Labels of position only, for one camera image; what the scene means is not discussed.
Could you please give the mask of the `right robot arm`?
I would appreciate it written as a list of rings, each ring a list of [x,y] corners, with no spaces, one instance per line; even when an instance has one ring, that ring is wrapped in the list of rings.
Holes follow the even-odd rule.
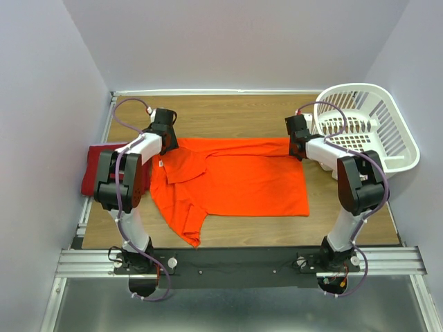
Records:
[[[333,229],[324,237],[318,251],[301,254],[301,270],[338,270],[351,260],[355,242],[368,217],[388,198],[387,178],[379,155],[370,150],[356,152],[333,145],[319,134],[312,134],[302,115],[284,119],[289,135],[289,155],[298,160],[322,162],[336,172],[341,211]]]

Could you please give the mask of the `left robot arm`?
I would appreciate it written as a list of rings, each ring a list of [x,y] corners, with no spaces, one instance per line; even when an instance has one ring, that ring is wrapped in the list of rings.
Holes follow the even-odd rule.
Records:
[[[176,111],[148,109],[150,125],[136,139],[117,149],[100,152],[93,198],[111,215],[122,239],[122,255],[138,273],[161,263],[153,257],[152,240],[145,231],[138,206],[142,198],[143,166],[156,155],[179,147],[174,124]]]

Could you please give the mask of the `orange t-shirt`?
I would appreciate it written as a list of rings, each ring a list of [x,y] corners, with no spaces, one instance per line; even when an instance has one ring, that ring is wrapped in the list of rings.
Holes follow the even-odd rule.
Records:
[[[153,157],[150,194],[194,248],[208,215],[309,216],[302,163],[285,138],[181,138]]]

